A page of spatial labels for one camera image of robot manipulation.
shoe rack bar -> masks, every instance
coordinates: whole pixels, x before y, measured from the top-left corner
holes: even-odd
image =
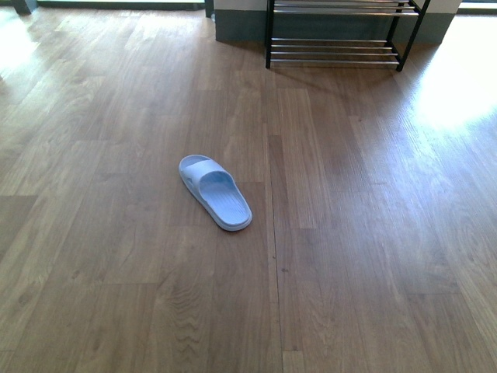
[[[312,64],[395,65],[401,71],[419,31],[426,10],[414,0],[268,0],[266,22],[266,67],[271,62]],[[383,16],[392,22],[385,40],[333,40],[273,37],[274,19],[280,14],[333,16]],[[401,17],[416,17],[403,54],[393,43]]]

gray baseboard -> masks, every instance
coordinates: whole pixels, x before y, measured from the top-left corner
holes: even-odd
[[[472,14],[472,15],[495,15],[497,14],[497,2],[495,1],[473,1],[473,2],[462,2],[459,5],[459,10],[457,10],[457,14]]]
[[[201,3],[186,2],[115,2],[105,0],[83,1],[77,0],[39,0],[38,4],[44,8],[66,9],[126,9],[126,10],[199,10],[204,9]]]
[[[210,18],[214,13],[214,0],[205,0],[205,16]]]
[[[428,13],[419,29],[416,42],[439,44],[447,32],[454,14]],[[275,37],[321,39],[383,40],[391,19],[357,16],[279,15],[275,20]],[[408,40],[414,19],[401,19],[394,41]],[[264,40],[266,12],[216,10],[216,40]]]
[[[38,8],[37,0],[12,0],[11,3],[20,15],[29,15]]]

laminate floor plank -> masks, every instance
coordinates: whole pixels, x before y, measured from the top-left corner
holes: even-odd
[[[75,371],[99,293],[95,285],[47,285],[5,371]]]
[[[128,199],[124,180],[121,174],[100,174],[92,181],[54,264],[50,286],[104,282],[123,234]]]
[[[0,263],[0,350],[17,346],[61,251],[103,151],[100,142],[75,143],[40,191]]]
[[[4,351],[0,352],[0,369],[2,371],[6,371],[9,366],[10,359],[12,359],[12,355],[14,351]]]
[[[143,371],[155,284],[104,285],[74,372]]]
[[[263,183],[240,183],[251,225],[219,231],[207,371],[274,371]]]
[[[281,134],[292,228],[323,228],[331,224],[325,168],[306,89],[278,92]]]
[[[341,193],[335,203],[342,220],[337,249],[345,257],[369,370],[433,372],[388,249],[391,227],[374,195]]]
[[[284,373],[305,373],[304,356],[302,351],[283,352]]]
[[[0,262],[16,239],[35,202],[36,196],[0,196]]]
[[[290,239],[280,247],[292,251],[292,263],[278,270],[280,278],[295,277],[298,303],[289,306],[300,316],[305,371],[368,372],[339,232],[301,229],[285,236]],[[282,334],[294,327],[282,322]]]
[[[434,371],[497,371],[462,295],[410,295],[409,302]]]
[[[495,19],[397,73],[265,69],[221,18],[0,7],[0,370],[496,372],[497,74],[464,47]]]
[[[341,100],[327,89],[309,89],[308,92],[312,122],[322,157],[326,160],[328,189],[369,190],[367,170]]]
[[[203,372],[209,361],[217,229],[168,227],[145,372]]]

wooden floor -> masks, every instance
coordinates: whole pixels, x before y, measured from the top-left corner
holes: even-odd
[[[204,11],[0,9],[0,371],[497,372],[496,34],[268,71]]]

light blue slipper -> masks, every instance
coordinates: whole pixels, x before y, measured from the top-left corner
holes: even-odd
[[[252,212],[233,177],[205,155],[188,155],[179,163],[179,175],[191,194],[226,231],[245,228]]]

